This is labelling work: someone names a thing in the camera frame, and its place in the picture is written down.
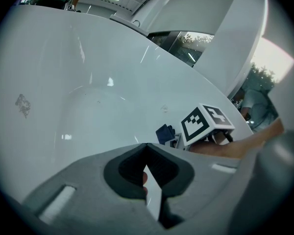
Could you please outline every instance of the white panel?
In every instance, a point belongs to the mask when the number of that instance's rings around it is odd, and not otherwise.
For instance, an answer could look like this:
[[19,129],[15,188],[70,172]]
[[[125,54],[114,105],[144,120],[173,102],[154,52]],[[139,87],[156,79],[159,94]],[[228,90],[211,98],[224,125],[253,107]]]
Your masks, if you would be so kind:
[[260,38],[265,0],[233,0],[194,69],[228,96],[250,70]]
[[115,15],[116,15],[117,17],[122,18],[122,19],[124,19],[124,20],[127,20],[127,21],[129,21],[129,22],[132,22],[132,21],[133,21],[133,20],[132,20],[132,15],[131,15],[131,12],[130,12],[130,11],[121,11],[121,10],[119,10],[119,11],[117,11],[117,12],[115,13]]
[[294,131],[294,67],[269,93],[285,130]]
[[147,182],[144,184],[144,186],[148,190],[148,194],[146,197],[147,209],[150,211],[153,218],[155,220],[158,220],[162,191],[147,165],[144,169],[144,172],[147,174],[148,177]]
[[214,35],[233,0],[170,0],[150,32],[194,31]]
[[141,22],[141,28],[148,31],[163,6],[170,0],[150,0],[133,17]]
[[110,10],[110,9],[95,6],[95,5],[85,4],[85,3],[78,3],[76,5],[76,10],[80,10],[81,13],[88,12],[87,14],[96,15],[103,18],[109,18],[111,15],[116,13],[116,11],[114,10]]
[[[30,109],[15,104],[20,94]],[[80,158],[158,143],[163,124],[180,132],[198,103],[220,107],[235,140],[251,135],[215,86],[141,34],[102,17],[15,6],[0,32],[0,186],[22,201]]]

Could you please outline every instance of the white table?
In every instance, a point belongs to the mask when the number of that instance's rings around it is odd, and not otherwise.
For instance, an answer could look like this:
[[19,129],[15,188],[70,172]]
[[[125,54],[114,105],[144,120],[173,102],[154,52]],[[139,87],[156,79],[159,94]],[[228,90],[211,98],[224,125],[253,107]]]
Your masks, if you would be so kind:
[[[30,102],[24,117],[15,105]],[[142,142],[199,103],[252,134],[197,71],[132,29],[81,13],[22,5],[0,32],[0,186],[18,201],[70,163]]]

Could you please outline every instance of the blue object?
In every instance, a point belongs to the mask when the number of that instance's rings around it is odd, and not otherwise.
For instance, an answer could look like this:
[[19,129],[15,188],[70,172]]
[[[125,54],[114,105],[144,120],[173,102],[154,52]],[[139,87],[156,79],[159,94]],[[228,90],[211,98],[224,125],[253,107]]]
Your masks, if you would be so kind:
[[165,144],[166,141],[174,139],[175,130],[171,125],[167,126],[164,124],[158,130],[156,130],[156,135],[160,144]]

